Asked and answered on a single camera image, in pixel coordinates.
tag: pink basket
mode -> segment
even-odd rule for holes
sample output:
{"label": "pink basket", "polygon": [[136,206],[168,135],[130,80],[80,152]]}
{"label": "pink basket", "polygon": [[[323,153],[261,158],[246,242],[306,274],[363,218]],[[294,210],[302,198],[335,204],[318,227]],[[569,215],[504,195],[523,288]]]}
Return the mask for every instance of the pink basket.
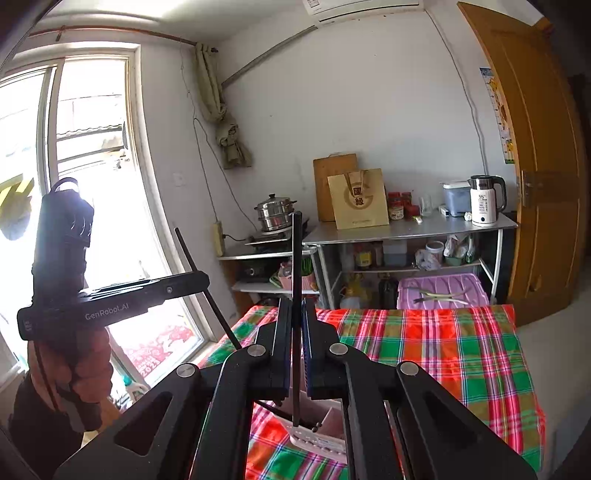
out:
{"label": "pink basket", "polygon": [[[420,299],[423,296],[419,289],[444,294],[464,291],[465,293],[454,296],[454,298],[462,300],[468,305],[437,299],[414,303],[415,299]],[[466,307],[485,307],[488,304],[488,297],[480,284],[480,280],[474,273],[403,278],[398,283],[397,306],[399,310],[463,309]]]}
{"label": "pink basket", "polygon": [[[281,282],[281,286],[285,290],[291,290],[291,276],[279,277],[279,281]],[[316,285],[316,277],[314,276],[314,272],[312,272],[310,275],[306,277],[301,278],[301,289],[318,291],[318,286]]]}

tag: stainless steel pot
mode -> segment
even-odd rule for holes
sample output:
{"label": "stainless steel pot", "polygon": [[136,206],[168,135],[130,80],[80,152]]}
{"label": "stainless steel pot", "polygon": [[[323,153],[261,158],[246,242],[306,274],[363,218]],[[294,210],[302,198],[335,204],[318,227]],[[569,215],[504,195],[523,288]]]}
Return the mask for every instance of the stainless steel pot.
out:
{"label": "stainless steel pot", "polygon": [[261,231],[273,232],[281,230],[291,225],[291,216],[294,208],[293,204],[297,200],[290,200],[289,197],[275,197],[274,193],[269,195],[267,200],[259,203],[255,210],[258,212]]}

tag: yellow object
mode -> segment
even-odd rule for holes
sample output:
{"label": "yellow object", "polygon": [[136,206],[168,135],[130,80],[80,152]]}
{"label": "yellow object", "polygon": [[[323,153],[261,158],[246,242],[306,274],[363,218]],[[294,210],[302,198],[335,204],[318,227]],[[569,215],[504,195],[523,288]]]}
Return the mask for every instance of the yellow object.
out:
{"label": "yellow object", "polygon": [[22,237],[31,218],[31,193],[35,180],[22,174],[0,183],[0,231],[9,240]]}
{"label": "yellow object", "polygon": [[381,168],[328,177],[339,230],[388,225],[388,205]]}
{"label": "yellow object", "polygon": [[226,244],[223,241],[222,223],[220,221],[213,224],[212,235],[213,247],[216,250],[216,255],[218,257],[223,257],[224,253],[226,253]]}
{"label": "yellow object", "polygon": [[362,278],[363,275],[361,274],[353,274],[349,277],[349,282],[345,289],[345,296],[359,297],[362,304],[364,304],[364,302],[368,302],[371,299],[371,294],[367,291],[367,288],[361,286]]}

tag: white kettle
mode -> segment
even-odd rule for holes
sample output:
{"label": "white kettle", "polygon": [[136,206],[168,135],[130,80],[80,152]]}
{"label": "white kettle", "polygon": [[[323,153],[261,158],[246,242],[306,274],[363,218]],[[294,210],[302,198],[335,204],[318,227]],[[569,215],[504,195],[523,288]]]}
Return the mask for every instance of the white kettle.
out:
{"label": "white kettle", "polygon": [[[473,175],[468,179],[468,183],[471,188],[472,223],[478,226],[493,225],[498,213],[507,207],[505,180],[491,175]],[[501,186],[503,201],[500,207],[497,207],[495,183]]]}

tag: red green plaid fabric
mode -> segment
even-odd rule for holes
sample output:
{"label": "red green plaid fabric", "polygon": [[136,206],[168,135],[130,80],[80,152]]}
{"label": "red green plaid fabric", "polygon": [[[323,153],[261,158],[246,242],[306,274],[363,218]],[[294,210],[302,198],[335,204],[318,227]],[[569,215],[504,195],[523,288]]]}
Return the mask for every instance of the red green plaid fabric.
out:
{"label": "red green plaid fabric", "polygon": [[[317,310],[343,343],[371,360],[396,365],[412,360],[518,452],[542,467],[545,418],[515,333],[512,306],[459,310]],[[253,307],[233,328],[243,345],[277,309]],[[227,338],[202,362],[223,362],[233,352]],[[346,480],[342,463],[294,447],[274,416],[255,406],[246,465],[249,480]]]}

